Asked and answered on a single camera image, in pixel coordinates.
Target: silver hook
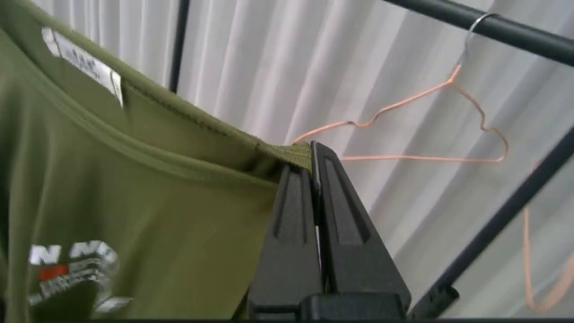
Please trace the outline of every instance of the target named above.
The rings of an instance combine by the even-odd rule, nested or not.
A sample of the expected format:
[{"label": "silver hook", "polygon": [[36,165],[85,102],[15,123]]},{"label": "silver hook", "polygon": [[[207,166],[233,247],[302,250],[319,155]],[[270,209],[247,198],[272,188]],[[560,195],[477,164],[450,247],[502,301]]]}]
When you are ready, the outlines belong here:
[{"label": "silver hook", "polygon": [[481,21],[484,20],[484,18],[493,16],[493,15],[498,15],[498,14],[497,13],[485,13],[482,16],[478,17],[478,19],[476,19],[473,22],[473,24],[470,26],[470,28],[466,32],[465,47],[463,48],[463,53],[458,58],[457,65],[462,66],[462,64],[468,59],[468,56],[469,56],[468,48],[469,48],[469,44],[470,44],[470,39],[474,35],[474,29],[476,28],[476,26],[478,26],[478,24],[481,23]]}]

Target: white backdrop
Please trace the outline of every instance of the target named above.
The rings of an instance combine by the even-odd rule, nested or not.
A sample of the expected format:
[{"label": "white backdrop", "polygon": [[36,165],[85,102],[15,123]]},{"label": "white backdrop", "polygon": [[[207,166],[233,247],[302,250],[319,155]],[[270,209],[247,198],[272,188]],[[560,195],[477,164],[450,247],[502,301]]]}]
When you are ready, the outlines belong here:
[{"label": "white backdrop", "polygon": [[[36,0],[128,64],[166,86],[178,1]],[[459,3],[574,38],[570,0]],[[445,80],[465,31],[376,0],[192,0],[178,94],[235,127],[287,144],[334,121],[369,120],[382,106]],[[347,169],[413,293],[428,289],[485,225],[531,166],[574,124],[574,69],[475,37],[459,83],[487,124],[510,142],[502,164],[353,161]],[[421,154],[496,158],[502,144],[454,91],[315,137],[341,156]],[[531,204],[536,296],[574,250],[574,166]],[[522,218],[456,283],[445,317],[533,317],[525,307]],[[544,314],[574,316],[574,292]]]}]

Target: fabric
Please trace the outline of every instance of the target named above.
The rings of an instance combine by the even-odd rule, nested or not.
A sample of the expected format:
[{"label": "fabric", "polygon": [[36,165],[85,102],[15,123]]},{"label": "fabric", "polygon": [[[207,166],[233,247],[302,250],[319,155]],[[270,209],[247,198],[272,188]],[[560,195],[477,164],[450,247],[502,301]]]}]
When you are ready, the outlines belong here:
[{"label": "fabric", "polygon": [[[8,322],[228,319],[253,278],[285,162],[33,4],[0,1],[0,288]],[[121,77],[62,57],[58,32]]]}]

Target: black pole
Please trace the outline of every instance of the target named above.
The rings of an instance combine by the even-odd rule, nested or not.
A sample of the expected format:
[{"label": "black pole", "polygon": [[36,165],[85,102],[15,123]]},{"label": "black pole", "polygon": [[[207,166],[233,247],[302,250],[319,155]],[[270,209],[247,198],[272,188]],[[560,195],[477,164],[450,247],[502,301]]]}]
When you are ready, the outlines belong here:
[{"label": "black pole", "polygon": [[187,13],[189,12],[189,0],[179,0],[178,21],[176,34],[173,41],[173,56],[171,59],[170,91],[177,93],[179,84],[179,70],[181,69],[181,57],[183,56],[183,43],[186,37]]},{"label": "black pole", "polygon": [[[383,0],[468,30],[485,12],[447,0]],[[541,57],[574,66],[574,40],[513,22],[499,15],[479,23],[474,32]]]},{"label": "black pole", "polygon": [[499,211],[486,223],[463,252],[453,261],[437,282],[417,302],[411,311],[411,316],[418,319],[436,318],[449,305],[441,310],[433,309],[430,304],[436,295],[442,291],[452,290],[452,284],[464,273],[475,259],[491,244],[491,242],[514,219],[520,210],[540,191],[558,170],[574,153],[574,127],[548,153],[544,161],[518,187]]}]

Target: hanger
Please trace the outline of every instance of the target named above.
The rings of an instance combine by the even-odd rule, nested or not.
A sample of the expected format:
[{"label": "hanger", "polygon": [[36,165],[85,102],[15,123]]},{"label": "hanger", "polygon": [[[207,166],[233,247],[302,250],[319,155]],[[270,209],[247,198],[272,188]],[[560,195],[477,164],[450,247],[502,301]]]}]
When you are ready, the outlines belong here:
[{"label": "hanger", "polygon": [[574,283],[574,253],[570,255],[564,272],[562,276],[558,279],[558,281],[554,284],[552,289],[543,297],[540,305],[536,305],[534,292],[532,288],[532,270],[530,266],[530,212],[528,207],[524,209],[524,227],[523,227],[523,257],[524,257],[524,277],[525,277],[525,289],[526,289],[526,304],[530,308],[538,313],[544,313],[551,310],[554,306],[556,306],[562,298],[566,295],[572,283]]},{"label": "hanger", "polygon": [[425,97],[425,96],[427,96],[433,92],[436,92],[442,88],[451,87],[451,88],[455,89],[457,92],[459,92],[460,94],[462,94],[467,100],[469,100],[473,104],[473,106],[476,108],[478,113],[481,115],[481,124],[480,124],[481,130],[484,132],[487,132],[487,133],[494,133],[502,140],[502,142],[504,143],[504,154],[502,154],[501,157],[499,157],[497,159],[467,159],[467,158],[448,158],[448,157],[410,156],[410,155],[383,155],[383,156],[342,157],[341,161],[372,161],[372,160],[397,160],[397,159],[418,160],[418,161],[435,161],[435,162],[502,162],[502,161],[504,161],[506,159],[507,155],[509,154],[509,142],[507,141],[506,137],[501,133],[501,131],[498,128],[487,127],[485,125],[486,114],[484,113],[480,104],[470,94],[465,92],[459,85],[457,85],[455,83],[455,80],[456,80],[456,78],[457,78],[458,74],[460,73],[460,70],[463,66],[463,63],[468,59],[468,56],[469,56],[468,44],[469,44],[471,35],[473,35],[473,30],[476,28],[476,26],[484,18],[487,18],[487,17],[492,16],[494,14],[496,14],[496,13],[484,14],[483,16],[479,17],[476,21],[474,21],[474,23],[471,25],[470,29],[466,33],[465,47],[463,49],[463,52],[462,52],[460,58],[458,59],[457,64],[455,65],[452,73],[450,74],[450,77],[445,82],[443,82],[439,85],[436,85],[434,87],[431,87],[424,92],[420,92],[419,94],[416,94],[416,95],[414,95],[408,99],[399,101],[395,104],[391,104],[389,106],[386,106],[386,107],[380,109],[375,114],[375,116],[368,122],[360,123],[360,122],[355,122],[355,121],[351,121],[351,120],[336,122],[334,124],[326,125],[326,126],[311,130],[311,131],[307,132],[306,134],[299,136],[293,142],[296,143],[296,142],[299,142],[302,139],[304,139],[310,135],[315,135],[315,134],[327,131],[329,129],[333,129],[333,128],[341,127],[341,126],[354,126],[354,127],[359,127],[359,128],[370,127],[377,120],[377,118],[385,112],[389,112],[392,109],[398,109],[400,107],[403,107],[404,105],[406,105],[406,104],[408,104],[414,100],[418,100],[418,99]]}]

